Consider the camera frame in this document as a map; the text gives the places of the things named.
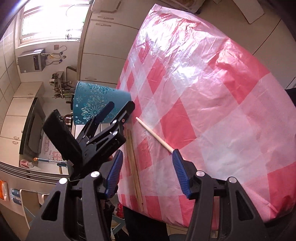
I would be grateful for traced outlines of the pink checkered tablecloth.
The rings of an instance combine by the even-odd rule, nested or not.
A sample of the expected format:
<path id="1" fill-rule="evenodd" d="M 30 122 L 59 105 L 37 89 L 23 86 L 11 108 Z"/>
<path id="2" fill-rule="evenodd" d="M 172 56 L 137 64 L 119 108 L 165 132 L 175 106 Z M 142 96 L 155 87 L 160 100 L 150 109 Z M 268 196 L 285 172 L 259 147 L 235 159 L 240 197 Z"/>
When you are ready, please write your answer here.
<path id="1" fill-rule="evenodd" d="M 118 197 L 126 207 L 172 225 L 189 225 L 193 201 L 182 193 L 171 154 L 213 178 L 235 177 L 264 221 L 295 205 L 295 105 L 248 51 L 210 23 L 155 5 L 122 70 L 128 91 L 137 174 L 125 157 Z"/>

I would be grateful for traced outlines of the wall water heater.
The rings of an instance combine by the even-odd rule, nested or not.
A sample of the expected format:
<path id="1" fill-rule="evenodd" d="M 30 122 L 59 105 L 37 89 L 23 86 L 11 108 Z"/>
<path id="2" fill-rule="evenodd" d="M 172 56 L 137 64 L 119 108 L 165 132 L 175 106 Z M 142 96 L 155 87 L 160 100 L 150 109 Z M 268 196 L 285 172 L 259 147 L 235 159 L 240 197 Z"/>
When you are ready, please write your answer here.
<path id="1" fill-rule="evenodd" d="M 40 72 L 46 67 L 45 49 L 22 52 L 17 64 L 20 73 Z"/>

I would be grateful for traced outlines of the cream upper wall cabinets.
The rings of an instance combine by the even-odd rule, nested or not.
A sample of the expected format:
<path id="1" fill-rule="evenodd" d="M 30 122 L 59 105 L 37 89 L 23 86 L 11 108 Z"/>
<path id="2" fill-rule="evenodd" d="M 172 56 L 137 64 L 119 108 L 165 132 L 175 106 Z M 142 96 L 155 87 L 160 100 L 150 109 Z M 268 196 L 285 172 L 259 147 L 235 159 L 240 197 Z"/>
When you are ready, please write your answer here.
<path id="1" fill-rule="evenodd" d="M 43 82 L 21 83 L 1 127 L 1 161 L 19 166 L 21 159 L 39 156 L 43 139 Z"/>

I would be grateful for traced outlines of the cream kitchen base cabinets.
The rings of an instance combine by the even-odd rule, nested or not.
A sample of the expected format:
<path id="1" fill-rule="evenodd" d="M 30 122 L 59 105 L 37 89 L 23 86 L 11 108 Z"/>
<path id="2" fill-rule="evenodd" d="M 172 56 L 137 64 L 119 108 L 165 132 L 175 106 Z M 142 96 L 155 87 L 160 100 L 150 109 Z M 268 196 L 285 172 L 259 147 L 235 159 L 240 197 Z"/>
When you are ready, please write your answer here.
<path id="1" fill-rule="evenodd" d="M 94 1 L 82 30 L 78 80 L 115 86 L 154 1 Z"/>

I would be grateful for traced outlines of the wooden chopstick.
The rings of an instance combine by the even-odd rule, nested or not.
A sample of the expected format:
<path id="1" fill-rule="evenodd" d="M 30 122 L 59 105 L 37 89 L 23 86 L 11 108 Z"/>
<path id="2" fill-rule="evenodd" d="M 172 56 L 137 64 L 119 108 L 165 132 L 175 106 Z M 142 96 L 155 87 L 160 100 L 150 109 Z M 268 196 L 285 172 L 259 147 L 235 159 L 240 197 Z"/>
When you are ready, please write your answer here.
<path id="1" fill-rule="evenodd" d="M 135 159 L 134 149 L 133 149 L 133 141 L 132 141 L 132 132 L 129 129 L 125 130 L 126 136 L 126 149 L 127 149 L 127 157 L 129 160 L 129 165 L 132 173 L 132 178 L 135 187 L 135 193 L 138 203 L 138 209 L 140 212 L 144 212 L 144 202 L 142 198 L 142 192 L 140 187 L 139 175 L 137 170 L 137 162 Z"/>
<path id="2" fill-rule="evenodd" d="M 149 128 L 141 119 L 138 117 L 135 118 L 143 128 L 145 128 L 165 149 L 167 149 L 171 154 L 173 153 L 174 149 L 166 143 L 161 137 L 159 137 L 151 128 Z"/>

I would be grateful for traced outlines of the white board on floor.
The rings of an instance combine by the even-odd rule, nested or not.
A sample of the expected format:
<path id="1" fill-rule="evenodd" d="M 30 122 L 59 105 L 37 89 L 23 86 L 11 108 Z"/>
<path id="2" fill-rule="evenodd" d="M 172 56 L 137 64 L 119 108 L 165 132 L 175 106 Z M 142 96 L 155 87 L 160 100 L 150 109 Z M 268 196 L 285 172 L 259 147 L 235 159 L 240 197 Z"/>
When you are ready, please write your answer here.
<path id="1" fill-rule="evenodd" d="M 233 0 L 249 24 L 264 15 L 264 10 L 258 0 Z"/>

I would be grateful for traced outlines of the metal kettle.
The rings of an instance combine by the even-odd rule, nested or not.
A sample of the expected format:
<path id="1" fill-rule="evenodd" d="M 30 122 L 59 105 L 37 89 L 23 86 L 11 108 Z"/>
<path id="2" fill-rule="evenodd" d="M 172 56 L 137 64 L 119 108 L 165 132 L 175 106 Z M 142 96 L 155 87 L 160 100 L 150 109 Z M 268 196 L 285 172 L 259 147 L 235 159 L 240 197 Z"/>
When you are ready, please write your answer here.
<path id="1" fill-rule="evenodd" d="M 70 114 L 66 114 L 63 116 L 63 119 L 65 121 L 65 124 L 71 128 L 72 124 L 73 124 L 73 112 L 71 112 Z"/>

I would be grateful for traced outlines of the teal perforated plastic basket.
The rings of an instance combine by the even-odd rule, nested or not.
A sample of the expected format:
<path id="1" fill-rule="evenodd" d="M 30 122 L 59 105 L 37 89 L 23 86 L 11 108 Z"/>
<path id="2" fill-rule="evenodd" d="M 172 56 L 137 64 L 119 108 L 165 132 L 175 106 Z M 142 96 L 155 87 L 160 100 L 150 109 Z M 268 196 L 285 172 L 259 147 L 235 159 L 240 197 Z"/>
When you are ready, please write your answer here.
<path id="1" fill-rule="evenodd" d="M 114 108 L 103 121 L 109 123 L 130 100 L 131 96 L 126 91 L 79 81 L 73 99 L 74 124 L 86 124 L 112 101 Z"/>

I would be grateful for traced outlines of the utensil wall rack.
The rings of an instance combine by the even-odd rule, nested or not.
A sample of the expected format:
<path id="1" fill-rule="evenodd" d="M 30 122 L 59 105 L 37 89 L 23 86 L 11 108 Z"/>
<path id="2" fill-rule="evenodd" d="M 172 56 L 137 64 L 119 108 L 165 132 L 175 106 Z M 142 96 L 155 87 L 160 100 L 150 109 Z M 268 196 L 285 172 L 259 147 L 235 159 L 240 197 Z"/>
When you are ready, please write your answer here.
<path id="1" fill-rule="evenodd" d="M 54 98 L 63 99 L 67 104 L 72 103 L 77 82 L 77 69 L 71 66 L 66 71 L 53 73 L 49 81 L 55 92 Z"/>

